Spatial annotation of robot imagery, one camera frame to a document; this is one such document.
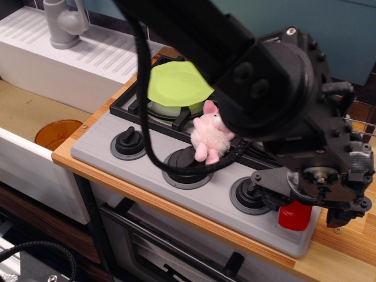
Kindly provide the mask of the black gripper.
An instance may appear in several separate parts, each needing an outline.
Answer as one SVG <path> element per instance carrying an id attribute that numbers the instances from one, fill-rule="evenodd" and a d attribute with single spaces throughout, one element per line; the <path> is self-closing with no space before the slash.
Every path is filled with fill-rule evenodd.
<path id="1" fill-rule="evenodd" d="M 369 145 L 353 139 L 344 117 L 307 117 L 267 128 L 257 141 L 280 167 L 258 170 L 253 186 L 271 208 L 298 201 L 327 209 L 328 228 L 340 228 L 372 208 L 365 195 L 373 180 Z"/>

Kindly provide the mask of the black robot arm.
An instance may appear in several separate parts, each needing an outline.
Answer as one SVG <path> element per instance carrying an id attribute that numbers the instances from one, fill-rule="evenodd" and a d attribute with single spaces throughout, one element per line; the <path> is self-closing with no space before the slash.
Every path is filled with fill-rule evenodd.
<path id="1" fill-rule="evenodd" d="M 294 202 L 327 209 L 327 226 L 341 227 L 371 209 L 371 148 L 355 138 L 345 116 L 355 101 L 348 82 L 333 82 L 328 63 L 307 33 L 261 41 L 210 1 L 117 1 L 136 35 L 137 99 L 149 159 L 165 172 L 207 174 L 232 164 L 251 142 L 281 165 L 252 182 L 271 208 Z M 154 154 L 147 121 L 151 63 L 142 25 L 187 56 L 215 89 L 224 124 L 241 139 L 221 161 L 180 168 Z"/>

